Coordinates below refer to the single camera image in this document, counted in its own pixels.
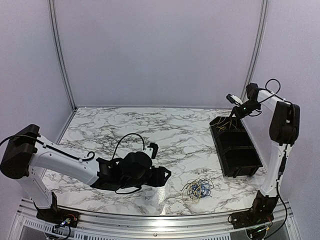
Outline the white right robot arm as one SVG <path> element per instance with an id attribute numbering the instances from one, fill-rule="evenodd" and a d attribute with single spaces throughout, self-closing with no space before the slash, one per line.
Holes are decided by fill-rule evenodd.
<path id="1" fill-rule="evenodd" d="M 226 96 L 226 99 L 235 105 L 230 117 L 240 120 L 251 116 L 254 111 L 261 114 L 261 106 L 273 113 L 269 126 L 271 155 L 267 176 L 256 194 L 252 209 L 247 214 L 247 219 L 252 224 L 258 224 L 273 213 L 278 200 L 281 199 L 280 187 L 287 160 L 299 136 L 300 106 L 278 96 L 278 90 L 273 91 L 266 86 L 261 88 L 256 83 L 248 84 L 245 91 L 245 102 L 234 94 L 229 93 Z"/>

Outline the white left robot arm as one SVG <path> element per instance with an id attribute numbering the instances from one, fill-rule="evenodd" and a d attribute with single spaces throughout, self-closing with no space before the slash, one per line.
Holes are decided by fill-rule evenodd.
<path id="1" fill-rule="evenodd" d="M 49 191 L 36 168 L 48 169 L 74 178 L 94 189 L 117 192 L 120 189 L 142 186 L 163 187 L 171 177 L 171 171 L 154 166 L 158 145 L 154 142 L 142 150 L 128 153 L 124 158 L 106 160 L 96 157 L 93 151 L 76 153 L 62 148 L 39 133 L 39 126 L 30 124 L 18 133 L 6 137 L 1 144 L 6 148 L 0 163 L 0 171 L 16 180 L 33 200 L 39 210 L 53 223 L 63 219 L 56 196 Z"/>

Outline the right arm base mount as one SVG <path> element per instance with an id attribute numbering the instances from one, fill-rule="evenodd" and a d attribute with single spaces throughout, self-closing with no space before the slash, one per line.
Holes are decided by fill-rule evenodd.
<path id="1" fill-rule="evenodd" d="M 270 223 L 270 221 L 273 220 L 273 214 L 254 215 L 251 210 L 233 212 L 228 217 L 228 222 L 233 225 L 234 229 L 248 228 L 264 223 Z"/>

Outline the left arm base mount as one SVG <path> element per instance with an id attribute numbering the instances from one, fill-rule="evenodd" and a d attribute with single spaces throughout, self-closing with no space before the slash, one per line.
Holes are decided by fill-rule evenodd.
<path id="1" fill-rule="evenodd" d="M 52 209 L 37 209 L 36 218 L 53 223 L 60 224 L 65 219 L 70 218 L 69 226 L 76 228 L 78 226 L 80 213 L 78 211 L 68 210 L 64 208 L 58 208 L 57 210 Z"/>

